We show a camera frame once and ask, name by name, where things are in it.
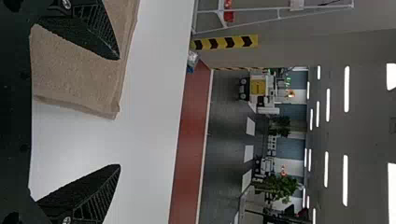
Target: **gray floor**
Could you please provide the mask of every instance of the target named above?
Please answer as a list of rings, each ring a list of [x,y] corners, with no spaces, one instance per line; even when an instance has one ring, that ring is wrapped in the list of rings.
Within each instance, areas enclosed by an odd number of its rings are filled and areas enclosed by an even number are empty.
[[[242,176],[252,168],[244,163],[245,145],[262,154],[263,129],[268,121],[256,116],[246,102],[238,100],[238,81],[247,72],[216,72],[213,77],[201,224],[229,224],[238,211]],[[256,134],[246,134],[247,118],[256,121]]]

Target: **floor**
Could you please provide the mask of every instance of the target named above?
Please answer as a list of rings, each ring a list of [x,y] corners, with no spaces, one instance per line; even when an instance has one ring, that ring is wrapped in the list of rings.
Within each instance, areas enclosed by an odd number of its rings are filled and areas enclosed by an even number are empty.
[[[256,115],[246,102],[238,100],[239,78],[247,74],[215,72],[213,76],[200,224],[234,221],[243,176],[252,168],[252,161],[244,162],[246,145],[254,146],[254,155],[262,154],[265,117]],[[247,134],[248,118],[256,124],[254,136]]]
[[[186,75],[169,223],[195,223],[201,186],[211,71],[199,62]]]

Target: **ceiling light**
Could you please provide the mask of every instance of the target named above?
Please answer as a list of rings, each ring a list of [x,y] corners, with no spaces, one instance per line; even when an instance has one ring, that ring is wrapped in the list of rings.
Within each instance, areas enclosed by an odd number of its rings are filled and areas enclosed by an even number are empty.
[[[344,155],[343,162],[343,204],[347,207],[347,175],[348,175],[348,156]]]
[[[305,188],[303,188],[303,208],[305,208]]]
[[[314,126],[314,109],[311,109],[311,115],[309,118],[309,130],[312,131],[313,126]]]
[[[330,121],[330,89],[326,92],[326,121]]]
[[[396,63],[387,63],[387,88],[388,91],[396,88]]]
[[[311,172],[311,165],[312,165],[312,149],[309,148],[309,155],[308,155],[308,172]]]
[[[327,188],[329,183],[329,152],[324,153],[324,187]]]
[[[320,102],[317,101],[317,128],[319,127],[319,117],[320,117]]]
[[[318,80],[320,80],[321,67],[318,66]]]
[[[317,209],[312,211],[312,224],[317,224]]]
[[[311,83],[309,81],[306,83],[306,99],[309,100],[309,91],[311,89]]]
[[[305,148],[305,153],[304,153],[304,168],[306,168],[306,153],[307,153],[307,149]]]
[[[344,111],[349,112],[349,76],[350,68],[347,66],[344,71],[345,83],[344,83]]]
[[[396,164],[388,163],[389,224],[396,223]]]

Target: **white ceiling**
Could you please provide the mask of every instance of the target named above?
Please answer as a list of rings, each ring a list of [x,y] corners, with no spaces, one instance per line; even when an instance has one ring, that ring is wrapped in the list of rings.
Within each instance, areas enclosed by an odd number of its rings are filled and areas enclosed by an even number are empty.
[[[387,61],[350,65],[350,109],[344,112],[346,64],[322,64],[321,79],[311,69],[308,109],[326,105],[332,90],[331,121],[308,133],[313,149],[312,172],[307,195],[317,208],[318,223],[389,223],[388,163],[396,161],[396,134],[389,133],[389,120],[396,118],[396,91],[387,90]],[[325,118],[326,107],[320,108]],[[329,187],[324,188],[324,155],[330,153]],[[343,156],[349,157],[348,207],[342,201]]]

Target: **yellow sign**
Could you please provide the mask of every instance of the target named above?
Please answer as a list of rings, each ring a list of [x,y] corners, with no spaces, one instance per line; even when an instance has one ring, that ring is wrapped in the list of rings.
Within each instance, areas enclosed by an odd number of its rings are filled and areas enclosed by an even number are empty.
[[[262,79],[250,80],[250,94],[265,95],[265,80]]]

